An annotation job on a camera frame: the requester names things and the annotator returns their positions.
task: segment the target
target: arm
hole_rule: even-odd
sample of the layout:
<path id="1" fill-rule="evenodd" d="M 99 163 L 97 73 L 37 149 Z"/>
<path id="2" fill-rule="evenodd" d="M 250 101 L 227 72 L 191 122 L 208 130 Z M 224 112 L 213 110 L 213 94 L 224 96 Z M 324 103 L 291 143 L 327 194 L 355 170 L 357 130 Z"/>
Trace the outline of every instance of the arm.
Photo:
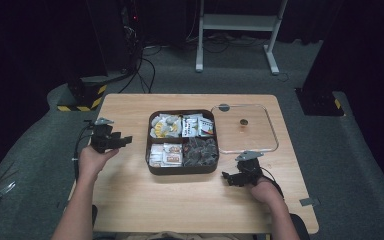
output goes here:
<path id="1" fill-rule="evenodd" d="M 118 149 L 104 154 L 87 146 L 80 153 L 79 179 L 73 195 L 59 222 L 52 239 L 92 239 L 92 197 L 93 187 L 99 172 L 108 159 L 118 153 Z"/>
<path id="2" fill-rule="evenodd" d="M 289 215 L 288 206 L 272 183 L 265 178 L 260 178 L 257 185 L 251 187 L 251 194 L 258 201 L 266 203 L 270 209 L 273 239 L 299 239 Z"/>

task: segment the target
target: black device on hand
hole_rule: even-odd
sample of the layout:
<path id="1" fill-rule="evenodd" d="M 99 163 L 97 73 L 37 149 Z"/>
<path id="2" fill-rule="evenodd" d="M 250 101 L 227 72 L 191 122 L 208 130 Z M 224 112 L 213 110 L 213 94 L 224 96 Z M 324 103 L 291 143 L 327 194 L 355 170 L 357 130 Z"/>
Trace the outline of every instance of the black device on hand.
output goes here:
<path id="1" fill-rule="evenodd" d="M 108 125 L 113 123 L 110 120 L 100 118 L 95 122 L 90 145 L 99 153 L 104 153 L 107 149 L 125 147 L 132 142 L 132 136 L 121 137 L 121 132 L 112 133 L 113 127 Z"/>
<path id="2" fill-rule="evenodd" d="M 73 154 L 73 162 L 74 162 L 74 175 L 76 180 L 79 177 L 79 143 L 80 140 L 84 139 L 85 137 L 90 136 L 90 145 L 97 151 L 98 153 L 104 153 L 107 149 L 116 149 L 125 147 L 127 144 L 132 142 L 132 136 L 128 137 L 121 137 L 121 132 L 114 132 L 112 133 L 113 127 L 108 125 L 111 123 L 114 123 L 111 120 L 105 119 L 105 118 L 99 118 L 95 122 L 92 122 L 91 120 L 85 120 L 85 122 L 88 122 L 88 125 L 85 126 L 77 139 L 76 146 L 74 148 L 74 154 Z M 92 135 L 83 136 L 83 133 L 86 130 L 92 130 Z"/>
<path id="3" fill-rule="evenodd" d="M 260 167 L 258 157 L 263 155 L 264 154 L 260 152 L 244 151 L 236 158 L 236 161 L 238 161 L 237 168 L 239 169 L 239 173 L 230 175 L 227 172 L 222 172 L 223 177 L 227 180 L 229 186 L 238 187 L 243 187 L 249 183 L 256 186 L 258 179 L 268 179 L 276 187 L 280 195 L 282 195 L 284 198 L 282 189 L 280 188 L 279 184 L 277 184 L 273 175 L 271 175 L 271 173 L 266 169 Z M 263 169 L 268 172 L 273 179 L 264 176 Z"/>

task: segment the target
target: black box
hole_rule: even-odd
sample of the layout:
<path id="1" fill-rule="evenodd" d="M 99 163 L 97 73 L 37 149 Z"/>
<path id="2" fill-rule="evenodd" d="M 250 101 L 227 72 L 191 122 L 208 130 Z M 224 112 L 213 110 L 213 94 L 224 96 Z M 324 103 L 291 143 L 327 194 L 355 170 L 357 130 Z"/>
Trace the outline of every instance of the black box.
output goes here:
<path id="1" fill-rule="evenodd" d="M 170 138 L 154 138 L 151 136 L 151 129 L 152 121 L 155 117 L 159 116 L 160 114 L 168 114 L 168 115 L 178 115 L 178 116 L 186 116 L 186 115 L 193 115 L 193 114 L 202 114 L 202 116 L 208 120 L 211 120 L 213 123 L 213 134 L 211 136 L 197 136 L 197 137 L 182 137 L 180 134 L 179 137 L 170 137 Z M 217 131 L 216 131 L 216 124 L 214 121 L 214 115 L 208 111 L 208 110 L 167 110 L 167 111 L 157 111 L 154 112 L 149 117 L 149 124 L 148 124 L 148 133 L 147 133 L 147 144 L 146 144 L 146 155 L 145 160 L 148 165 L 149 171 L 155 175 L 184 175 L 184 174 L 203 174 L 203 173 L 211 173 L 216 170 L 218 159 L 219 159 L 219 147 L 217 142 Z M 151 147 L 153 144 L 182 144 L 182 156 L 185 159 L 185 146 L 190 143 L 190 141 L 206 141 L 211 142 L 215 144 L 214 149 L 214 163 L 210 165 L 194 165 L 194 166 L 178 166 L 178 167 L 154 167 L 149 164 L 150 162 L 150 156 L 151 156 Z"/>

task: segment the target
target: clear plastic lid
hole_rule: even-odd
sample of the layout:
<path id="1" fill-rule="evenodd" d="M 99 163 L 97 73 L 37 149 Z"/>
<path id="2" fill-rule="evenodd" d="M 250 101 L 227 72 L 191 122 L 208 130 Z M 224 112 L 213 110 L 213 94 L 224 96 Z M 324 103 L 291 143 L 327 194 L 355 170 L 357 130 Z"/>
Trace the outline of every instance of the clear plastic lid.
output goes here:
<path id="1" fill-rule="evenodd" d="M 272 152 L 279 142 L 267 109 L 258 104 L 220 104 L 214 115 L 220 153 Z"/>

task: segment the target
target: gray carpet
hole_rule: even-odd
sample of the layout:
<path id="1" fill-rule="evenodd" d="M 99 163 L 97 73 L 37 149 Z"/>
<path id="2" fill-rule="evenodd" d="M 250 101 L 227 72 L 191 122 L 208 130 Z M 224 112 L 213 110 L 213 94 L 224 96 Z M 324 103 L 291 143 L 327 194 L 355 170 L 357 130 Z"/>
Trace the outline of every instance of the gray carpet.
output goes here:
<path id="1" fill-rule="evenodd" d="M 205 46 L 211 51 L 220 49 L 219 45 Z M 156 53 L 159 48 L 150 48 L 145 58 L 156 68 L 153 93 L 275 95 L 309 194 L 320 201 L 314 207 L 320 230 L 311 239 L 384 239 L 384 176 L 346 96 L 335 92 L 344 117 L 305 116 L 295 96 L 294 88 L 302 87 L 320 46 L 277 43 L 274 54 L 282 72 L 279 76 L 270 74 L 261 45 L 206 51 L 202 73 L 195 72 L 195 51 L 163 48 Z M 140 73 L 149 82 L 151 66 L 144 62 Z M 105 94 L 117 93 L 127 82 L 109 84 Z M 11 181 L 17 184 L 0 205 L 0 239 L 49 239 L 61 217 L 74 180 L 71 157 L 77 135 L 83 120 L 95 119 L 99 111 L 57 111 L 65 87 L 49 93 L 51 110 L 25 132 L 0 165 L 0 176 L 9 167 L 8 173 L 16 172 L 0 187 Z M 141 93 L 139 78 L 124 92 Z"/>

